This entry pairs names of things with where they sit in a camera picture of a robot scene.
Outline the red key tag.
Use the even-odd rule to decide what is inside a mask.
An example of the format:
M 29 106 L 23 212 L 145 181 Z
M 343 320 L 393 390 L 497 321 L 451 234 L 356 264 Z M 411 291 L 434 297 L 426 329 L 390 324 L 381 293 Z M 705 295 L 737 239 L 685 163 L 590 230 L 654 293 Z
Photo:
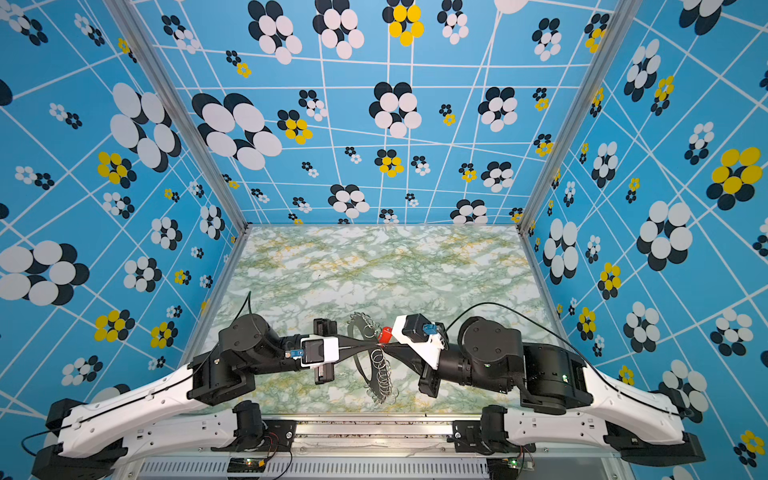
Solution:
M 380 331 L 378 342 L 380 344 L 388 344 L 392 340 L 392 328 L 383 327 Z

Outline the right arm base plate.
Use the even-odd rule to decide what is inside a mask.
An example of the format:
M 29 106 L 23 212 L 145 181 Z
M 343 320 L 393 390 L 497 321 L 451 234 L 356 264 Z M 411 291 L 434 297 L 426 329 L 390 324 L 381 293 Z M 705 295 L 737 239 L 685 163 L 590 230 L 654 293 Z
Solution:
M 534 443 L 518 445 L 513 443 L 501 425 L 492 425 L 481 420 L 456 420 L 447 441 L 456 453 L 476 453 L 483 456 L 493 454 L 535 453 Z

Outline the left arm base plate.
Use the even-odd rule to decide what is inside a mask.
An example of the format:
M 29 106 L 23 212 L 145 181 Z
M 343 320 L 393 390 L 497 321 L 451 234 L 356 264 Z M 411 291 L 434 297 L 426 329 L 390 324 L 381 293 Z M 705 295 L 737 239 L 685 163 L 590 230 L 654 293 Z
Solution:
M 233 439 L 213 452 L 285 452 L 291 451 L 298 422 L 293 420 L 261 420 L 257 426 L 237 427 Z

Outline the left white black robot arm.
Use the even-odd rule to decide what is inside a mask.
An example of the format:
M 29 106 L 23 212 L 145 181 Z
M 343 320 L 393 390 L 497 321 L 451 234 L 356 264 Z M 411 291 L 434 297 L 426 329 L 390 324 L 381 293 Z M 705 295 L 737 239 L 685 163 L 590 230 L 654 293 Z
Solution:
M 256 376 L 311 369 L 323 384 L 335 364 L 378 346 L 376 337 L 338 334 L 332 320 L 316 320 L 310 335 L 279 336 L 263 317 L 244 314 L 219 332 L 212 350 L 159 380 L 107 400 L 52 404 L 45 431 L 55 441 L 35 453 L 32 474 L 102 479 L 162 450 L 276 450 L 260 407 L 242 398 Z

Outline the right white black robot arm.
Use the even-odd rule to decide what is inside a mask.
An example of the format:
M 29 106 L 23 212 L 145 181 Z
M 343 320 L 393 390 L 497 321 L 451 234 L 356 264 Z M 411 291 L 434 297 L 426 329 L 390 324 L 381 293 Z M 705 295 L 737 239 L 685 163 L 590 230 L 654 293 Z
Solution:
M 471 317 L 451 343 L 443 325 L 413 314 L 398 317 L 390 340 L 380 344 L 418 374 L 420 392 L 431 398 L 444 382 L 518 393 L 515 411 L 489 405 L 477 421 L 454 422 L 451 440 L 459 452 L 524 459 L 544 442 L 593 446 L 647 467 L 705 459 L 668 396 L 609 379 L 560 346 L 525 342 L 517 329 Z

